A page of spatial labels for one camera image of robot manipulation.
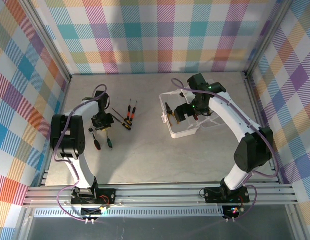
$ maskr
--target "ventilation grille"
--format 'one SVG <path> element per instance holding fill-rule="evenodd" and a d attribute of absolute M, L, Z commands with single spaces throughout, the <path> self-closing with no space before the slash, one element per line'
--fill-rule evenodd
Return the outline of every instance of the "ventilation grille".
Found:
<path fill-rule="evenodd" d="M 76 217 L 80 216 L 80 208 L 65 208 L 65 210 Z M 221 216 L 222 207 L 199 206 L 199 207 L 111 207 L 99 217 L 191 217 L 191 216 Z M 35 218 L 55 218 L 67 217 L 58 208 L 37 208 Z"/>

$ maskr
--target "marble surface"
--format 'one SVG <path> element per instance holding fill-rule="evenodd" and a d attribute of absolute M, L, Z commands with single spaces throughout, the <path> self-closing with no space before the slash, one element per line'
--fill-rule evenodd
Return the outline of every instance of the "marble surface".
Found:
<path fill-rule="evenodd" d="M 108 130 L 113 149 L 106 143 L 106 134 L 98 131 L 96 138 L 102 145 L 97 151 L 88 133 L 91 123 L 85 124 L 85 157 L 98 184 L 176 183 L 220 181 L 234 165 L 233 154 L 238 146 L 232 131 L 226 126 L 199 129 L 195 135 L 173 139 L 163 124 L 159 95 L 176 90 L 171 78 L 185 85 L 191 73 L 75 75 L 70 83 L 64 112 L 72 110 L 81 99 L 90 97 L 94 87 L 106 84 L 110 107 L 106 112 L 127 114 L 129 99 L 137 100 L 131 131 L 114 122 Z M 241 73 L 203 73 L 208 82 L 220 82 L 234 102 L 254 118 Z M 260 168 L 271 173 L 269 164 Z M 47 186 L 69 185 L 74 181 L 64 163 L 51 161 Z"/>

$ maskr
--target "colorful checkered backdrop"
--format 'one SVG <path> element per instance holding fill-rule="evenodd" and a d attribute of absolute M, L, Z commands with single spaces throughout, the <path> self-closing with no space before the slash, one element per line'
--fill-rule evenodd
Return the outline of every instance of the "colorful checkered backdrop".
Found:
<path fill-rule="evenodd" d="M 0 0 L 0 240 L 37 181 L 65 85 L 18 1 Z"/>
<path fill-rule="evenodd" d="M 310 232 L 310 0 L 295 0 L 253 74 L 280 172 Z"/>
<path fill-rule="evenodd" d="M 245 70 L 281 1 L 32 2 L 70 72 L 140 74 Z"/>

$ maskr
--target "plaid wallpaper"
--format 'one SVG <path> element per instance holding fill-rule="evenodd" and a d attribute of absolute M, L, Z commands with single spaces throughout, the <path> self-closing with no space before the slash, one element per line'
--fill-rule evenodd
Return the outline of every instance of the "plaid wallpaper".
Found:
<path fill-rule="evenodd" d="M 141 74 L 245 70 L 281 1 L 32 2 L 72 73 Z"/>
<path fill-rule="evenodd" d="M 0 240 L 36 183 L 65 85 L 18 0 L 0 0 Z"/>
<path fill-rule="evenodd" d="M 280 171 L 310 232 L 310 0 L 295 0 L 253 74 Z"/>

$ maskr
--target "clear plastic container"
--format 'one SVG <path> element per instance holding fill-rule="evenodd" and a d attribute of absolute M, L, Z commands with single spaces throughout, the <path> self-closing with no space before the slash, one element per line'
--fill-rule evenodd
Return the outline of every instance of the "clear plastic container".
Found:
<path fill-rule="evenodd" d="M 170 135 L 173 139 L 193 135 L 200 127 L 203 129 L 208 129 L 225 124 L 216 113 L 213 113 L 211 116 L 198 116 L 198 121 L 196 121 L 193 117 L 186 117 L 186 120 L 180 122 L 179 124 L 177 124 L 177 121 L 173 116 L 170 116 L 170 122 L 172 124 L 172 126 L 170 126 L 165 103 L 167 103 L 170 109 L 174 112 L 178 106 L 184 103 L 189 104 L 194 98 L 195 95 L 192 92 L 184 90 L 176 90 L 159 95 L 160 105 L 163 109 L 163 115 L 161 118 L 163 123 L 167 124 Z"/>

